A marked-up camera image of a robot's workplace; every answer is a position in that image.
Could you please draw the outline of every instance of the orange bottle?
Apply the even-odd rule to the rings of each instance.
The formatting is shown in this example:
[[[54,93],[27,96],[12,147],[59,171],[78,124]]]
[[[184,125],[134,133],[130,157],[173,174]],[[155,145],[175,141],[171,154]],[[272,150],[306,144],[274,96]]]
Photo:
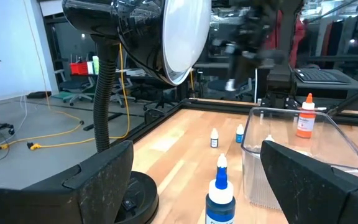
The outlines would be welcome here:
[[[309,93],[305,102],[302,103],[301,111],[314,111],[314,102],[311,93]],[[300,113],[298,119],[298,128],[296,135],[301,138],[310,138],[313,132],[314,120],[316,119],[315,114],[311,113]]]

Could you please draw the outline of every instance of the bottle label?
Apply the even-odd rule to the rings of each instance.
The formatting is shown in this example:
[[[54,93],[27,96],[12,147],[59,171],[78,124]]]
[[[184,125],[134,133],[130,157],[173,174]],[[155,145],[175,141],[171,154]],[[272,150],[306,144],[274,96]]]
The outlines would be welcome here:
[[[213,220],[208,215],[205,218],[205,224],[233,224],[233,223],[234,223],[234,218],[232,218],[232,219],[230,219],[228,221],[224,221],[224,222]]]
[[[217,147],[218,146],[218,140],[217,139],[211,139],[211,147]]]
[[[312,131],[314,126],[314,118],[302,118],[299,116],[298,130]]]
[[[242,141],[242,134],[236,134],[236,143],[241,143]]]

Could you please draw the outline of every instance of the desk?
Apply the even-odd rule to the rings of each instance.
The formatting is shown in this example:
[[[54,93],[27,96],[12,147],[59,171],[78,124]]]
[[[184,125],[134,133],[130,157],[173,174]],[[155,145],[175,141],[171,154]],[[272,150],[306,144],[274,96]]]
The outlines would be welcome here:
[[[241,148],[234,137],[237,125],[246,119],[242,114],[181,109],[158,121],[160,125],[148,133],[137,130],[130,136],[135,141],[132,169],[151,176],[158,187],[160,205],[153,224],[205,222],[205,196],[220,153],[227,156],[228,176],[234,185],[235,223],[287,222],[282,212],[255,206],[244,198]],[[212,128],[219,129],[217,149],[209,146]],[[358,127],[341,128],[358,145]]]

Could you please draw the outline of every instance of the blue bottle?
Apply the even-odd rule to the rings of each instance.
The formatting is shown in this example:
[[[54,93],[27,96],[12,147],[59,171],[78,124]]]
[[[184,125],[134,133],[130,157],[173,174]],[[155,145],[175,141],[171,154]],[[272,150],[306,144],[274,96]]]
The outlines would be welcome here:
[[[227,160],[224,154],[218,159],[216,179],[209,183],[206,195],[206,224],[233,224],[236,200],[233,185],[227,180]]]
[[[241,143],[243,137],[244,137],[244,127],[242,126],[242,124],[240,124],[237,127],[237,131],[236,131],[236,143]]]

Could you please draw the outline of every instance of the black lamp shade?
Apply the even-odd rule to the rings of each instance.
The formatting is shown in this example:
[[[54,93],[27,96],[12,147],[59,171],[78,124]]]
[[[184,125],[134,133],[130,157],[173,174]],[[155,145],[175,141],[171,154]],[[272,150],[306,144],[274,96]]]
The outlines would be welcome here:
[[[179,85],[206,42],[211,1],[63,0],[63,11],[77,29],[120,40],[148,74]]]

